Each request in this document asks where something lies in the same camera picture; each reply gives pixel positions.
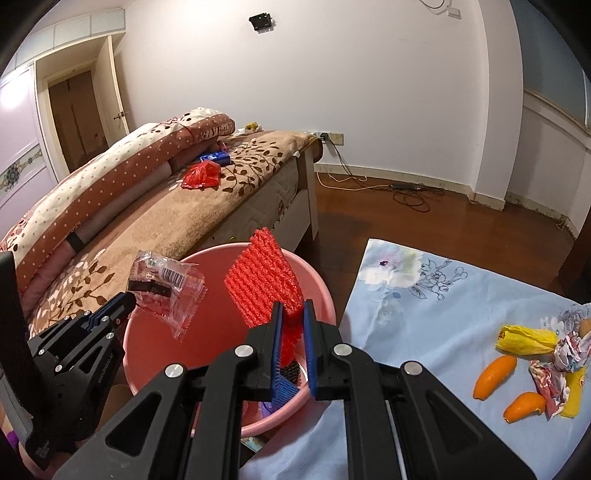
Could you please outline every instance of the pink bucket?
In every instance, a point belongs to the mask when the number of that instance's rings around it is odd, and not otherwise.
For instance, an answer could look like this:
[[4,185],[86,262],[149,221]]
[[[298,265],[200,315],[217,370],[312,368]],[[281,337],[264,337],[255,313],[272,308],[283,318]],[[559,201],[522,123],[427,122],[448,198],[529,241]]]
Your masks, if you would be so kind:
[[[168,325],[150,314],[136,309],[125,331],[125,376],[134,395],[167,365],[181,363],[188,368],[213,362],[225,350],[240,345],[247,328],[226,291],[223,279],[247,243],[219,245],[184,259],[199,264],[205,275],[207,294],[182,342],[173,339]],[[336,324],[335,306],[328,288],[318,273],[297,255],[283,250],[295,272],[305,299],[314,301],[316,317]],[[303,371],[306,355],[303,341],[296,350],[296,360]],[[284,407],[263,418],[257,403],[247,402],[243,408],[242,438],[259,435],[277,427],[293,415],[310,398],[307,383]]]

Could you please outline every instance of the wooden door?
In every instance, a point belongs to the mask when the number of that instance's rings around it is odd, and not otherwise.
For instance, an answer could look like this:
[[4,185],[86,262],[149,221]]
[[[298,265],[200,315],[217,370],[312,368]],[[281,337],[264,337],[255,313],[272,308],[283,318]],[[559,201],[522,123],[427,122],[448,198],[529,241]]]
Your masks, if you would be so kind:
[[129,134],[115,73],[111,36],[106,38],[96,59],[92,70],[92,85],[95,88],[96,103],[99,107],[100,120],[105,129],[107,143],[111,146]]
[[49,97],[61,150],[73,172],[109,148],[90,71],[51,86]]

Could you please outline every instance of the wooden floor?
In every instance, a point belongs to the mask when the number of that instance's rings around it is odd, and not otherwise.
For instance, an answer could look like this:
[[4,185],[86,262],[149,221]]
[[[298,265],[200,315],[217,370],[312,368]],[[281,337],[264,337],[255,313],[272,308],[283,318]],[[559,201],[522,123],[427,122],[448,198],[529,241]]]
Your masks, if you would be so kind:
[[[321,178],[326,185],[355,187],[349,181],[336,184],[325,174]],[[427,213],[400,205],[389,192],[344,192],[317,182],[316,193],[319,234],[296,253],[326,282],[339,320],[369,238],[460,260],[563,294],[556,277],[574,240],[556,227],[556,221],[539,213],[510,204],[499,212],[452,192],[429,199]]]

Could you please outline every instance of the candy wrapper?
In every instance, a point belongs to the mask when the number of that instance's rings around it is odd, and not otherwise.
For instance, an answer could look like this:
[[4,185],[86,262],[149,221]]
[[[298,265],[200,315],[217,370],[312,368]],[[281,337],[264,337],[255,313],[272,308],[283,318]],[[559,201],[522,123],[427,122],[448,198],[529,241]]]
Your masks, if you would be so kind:
[[199,303],[207,292],[197,265],[140,251],[129,273],[127,289],[137,306],[168,324],[182,340]]
[[222,168],[211,160],[197,163],[185,172],[181,188],[187,190],[200,189],[204,187],[217,187],[220,185],[220,174]]
[[566,377],[563,372],[557,372],[552,364],[539,360],[530,362],[530,374],[538,393],[546,400],[546,416],[551,419],[564,409],[564,404],[569,399]]

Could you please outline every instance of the light blue cloth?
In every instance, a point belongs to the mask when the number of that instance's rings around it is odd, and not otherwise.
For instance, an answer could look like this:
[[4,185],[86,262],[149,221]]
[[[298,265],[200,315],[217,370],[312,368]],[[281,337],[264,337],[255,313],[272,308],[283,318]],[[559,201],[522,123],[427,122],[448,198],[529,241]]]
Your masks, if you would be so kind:
[[[472,398],[474,383],[496,357],[504,323],[542,328],[541,319],[588,306],[517,280],[436,255],[369,240],[340,330],[343,340],[374,360],[400,366],[417,360],[462,400],[534,471],[551,480],[591,422],[584,390],[576,419],[544,415],[507,424],[503,412],[535,391],[528,362],[486,401]],[[343,404],[309,401],[242,469],[241,480],[348,478]]]

